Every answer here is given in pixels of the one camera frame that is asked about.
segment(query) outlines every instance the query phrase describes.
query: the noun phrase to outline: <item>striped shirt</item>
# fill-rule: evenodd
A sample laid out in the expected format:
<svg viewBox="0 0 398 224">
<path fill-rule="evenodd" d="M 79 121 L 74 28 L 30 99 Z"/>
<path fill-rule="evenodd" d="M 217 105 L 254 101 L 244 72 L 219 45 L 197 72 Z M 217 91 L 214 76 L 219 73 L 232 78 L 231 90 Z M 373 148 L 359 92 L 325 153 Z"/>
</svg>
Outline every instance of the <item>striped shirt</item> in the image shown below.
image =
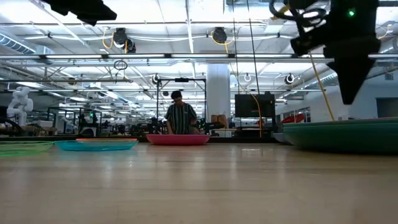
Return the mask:
<svg viewBox="0 0 398 224">
<path fill-rule="evenodd" d="M 189 134 L 191 120 L 196 118 L 196 112 L 187 103 L 184 103 L 183 106 L 175 104 L 169 106 L 165 116 L 165 119 L 170 122 L 174 134 Z"/>
</svg>

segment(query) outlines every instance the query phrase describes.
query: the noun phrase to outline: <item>column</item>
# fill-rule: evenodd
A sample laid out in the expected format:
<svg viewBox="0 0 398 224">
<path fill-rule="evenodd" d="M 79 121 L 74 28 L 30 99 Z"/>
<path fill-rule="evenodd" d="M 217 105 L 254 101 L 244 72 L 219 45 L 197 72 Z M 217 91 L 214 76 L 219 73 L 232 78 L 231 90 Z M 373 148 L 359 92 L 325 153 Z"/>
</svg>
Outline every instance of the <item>column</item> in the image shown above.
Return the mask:
<svg viewBox="0 0 398 224">
<path fill-rule="evenodd" d="M 214 114 L 231 116 L 231 91 L 228 64 L 207 65 L 207 122 Z M 217 131 L 220 137 L 231 137 L 231 131 Z"/>
</svg>

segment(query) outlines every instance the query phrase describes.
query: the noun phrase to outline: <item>green tray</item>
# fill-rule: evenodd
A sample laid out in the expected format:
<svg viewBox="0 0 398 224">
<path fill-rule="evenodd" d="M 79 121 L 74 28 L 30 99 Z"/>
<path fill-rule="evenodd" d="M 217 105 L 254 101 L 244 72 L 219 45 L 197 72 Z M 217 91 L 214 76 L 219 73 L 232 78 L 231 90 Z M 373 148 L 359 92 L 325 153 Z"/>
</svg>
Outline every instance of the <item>green tray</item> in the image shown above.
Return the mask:
<svg viewBox="0 0 398 224">
<path fill-rule="evenodd" d="M 53 143 L 49 141 L 0 141 L 0 157 L 38 154 L 49 149 Z"/>
<path fill-rule="evenodd" d="M 285 124 L 286 139 L 302 149 L 398 154 L 398 118 Z"/>
</svg>

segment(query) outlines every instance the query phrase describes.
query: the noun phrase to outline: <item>dark hair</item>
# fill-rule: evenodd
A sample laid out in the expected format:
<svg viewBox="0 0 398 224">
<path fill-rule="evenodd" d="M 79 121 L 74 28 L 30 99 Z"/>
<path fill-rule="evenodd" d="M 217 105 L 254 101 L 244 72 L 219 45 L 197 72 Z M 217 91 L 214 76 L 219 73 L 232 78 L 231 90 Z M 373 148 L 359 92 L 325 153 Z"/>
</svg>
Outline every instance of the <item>dark hair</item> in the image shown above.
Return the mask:
<svg viewBox="0 0 398 224">
<path fill-rule="evenodd" d="M 174 99 L 177 99 L 178 97 L 182 97 L 181 91 L 179 91 L 179 90 L 173 91 L 172 92 L 172 99 L 174 100 Z"/>
</svg>

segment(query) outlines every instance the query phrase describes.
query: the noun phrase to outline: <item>man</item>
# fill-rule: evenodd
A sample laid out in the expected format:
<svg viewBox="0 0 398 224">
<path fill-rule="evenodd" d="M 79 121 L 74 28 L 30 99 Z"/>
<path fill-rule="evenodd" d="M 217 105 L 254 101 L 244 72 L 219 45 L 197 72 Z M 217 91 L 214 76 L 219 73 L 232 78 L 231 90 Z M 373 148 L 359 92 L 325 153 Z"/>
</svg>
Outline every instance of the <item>man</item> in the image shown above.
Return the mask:
<svg viewBox="0 0 398 224">
<path fill-rule="evenodd" d="M 180 91 L 172 92 L 171 97 L 174 104 L 169 106 L 165 116 L 169 134 L 199 134 L 193 126 L 197 123 L 197 114 L 192 106 L 182 101 Z"/>
</svg>

